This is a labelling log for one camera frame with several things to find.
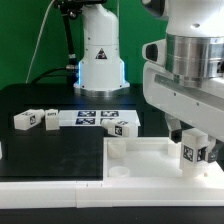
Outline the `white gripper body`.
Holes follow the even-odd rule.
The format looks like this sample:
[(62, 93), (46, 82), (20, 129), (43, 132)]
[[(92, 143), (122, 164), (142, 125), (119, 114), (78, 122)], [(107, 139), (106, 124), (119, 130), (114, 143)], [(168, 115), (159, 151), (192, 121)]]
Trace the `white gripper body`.
[(171, 78), (162, 66), (146, 62), (146, 102), (224, 142), (224, 78), (204, 80), (200, 88), (183, 87)]

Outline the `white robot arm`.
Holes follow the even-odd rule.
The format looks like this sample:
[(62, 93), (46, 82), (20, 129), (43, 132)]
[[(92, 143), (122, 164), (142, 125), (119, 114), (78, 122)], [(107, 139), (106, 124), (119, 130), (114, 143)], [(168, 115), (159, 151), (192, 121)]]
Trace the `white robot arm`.
[[(118, 18), (106, 0), (84, 0), (85, 53), (74, 89), (108, 96), (127, 89), (119, 56)], [(143, 95), (165, 113), (170, 138), (184, 139), (182, 123), (209, 137), (199, 157), (217, 158), (224, 143), (224, 0), (141, 0), (147, 11), (168, 21), (163, 39), (142, 47)]]

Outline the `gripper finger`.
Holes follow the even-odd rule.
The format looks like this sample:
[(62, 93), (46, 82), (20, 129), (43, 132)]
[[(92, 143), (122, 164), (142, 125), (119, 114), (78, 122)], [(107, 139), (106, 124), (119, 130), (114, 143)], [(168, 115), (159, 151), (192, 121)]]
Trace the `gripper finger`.
[(216, 138), (212, 136), (210, 136), (208, 140), (209, 140), (209, 145), (206, 147), (206, 150), (205, 150), (205, 161), (207, 163), (212, 163), (217, 160), (219, 150), (224, 147), (224, 143), (217, 140)]
[(180, 120), (169, 114), (165, 115), (165, 120), (169, 130), (169, 138), (174, 143), (179, 143), (182, 140), (182, 127)]

